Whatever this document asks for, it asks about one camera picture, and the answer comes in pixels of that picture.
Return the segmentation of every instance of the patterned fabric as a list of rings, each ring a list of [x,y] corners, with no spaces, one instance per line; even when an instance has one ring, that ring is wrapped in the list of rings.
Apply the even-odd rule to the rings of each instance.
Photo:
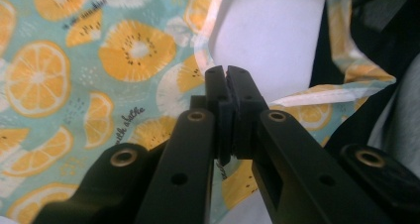
[[[274,101],[325,144],[393,82],[349,33],[350,0],[328,0],[334,60],[345,84]],[[111,146],[151,149],[203,94],[221,0],[0,0],[0,215],[30,223],[70,197]],[[211,222],[257,189],[251,162],[215,168]]]

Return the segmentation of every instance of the black fabric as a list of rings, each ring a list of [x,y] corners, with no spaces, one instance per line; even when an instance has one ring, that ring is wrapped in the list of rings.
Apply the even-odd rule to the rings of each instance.
[[[371,130],[395,92],[399,81],[420,53],[420,0],[407,0],[396,16],[380,33],[377,42],[368,42],[358,32],[352,32],[363,52],[397,82],[372,96],[352,117],[333,134],[325,149],[336,157],[347,144],[367,145]]]
[[[407,0],[382,32],[352,22],[352,37],[359,49],[397,82],[372,96],[358,112],[333,134],[325,149],[336,157],[347,144],[366,145],[371,130],[388,103],[407,67],[420,52],[420,0]],[[331,61],[327,10],[324,13],[314,59],[311,86],[343,82],[344,76]]]

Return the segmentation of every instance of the citrus-patterned tablecloth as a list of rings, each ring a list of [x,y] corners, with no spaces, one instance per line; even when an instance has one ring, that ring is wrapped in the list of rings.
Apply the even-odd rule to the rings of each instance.
[[[0,0],[0,215],[29,223],[70,197],[111,146],[168,139],[213,66],[221,0]],[[342,85],[274,101],[320,143],[393,82],[350,33],[351,0],[328,0]],[[257,189],[250,162],[215,168],[211,222]]]

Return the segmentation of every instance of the gray fabric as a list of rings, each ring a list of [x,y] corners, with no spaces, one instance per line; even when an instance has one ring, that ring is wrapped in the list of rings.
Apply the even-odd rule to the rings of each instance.
[[[420,55],[410,64],[393,107],[385,109],[369,139],[420,177]]]

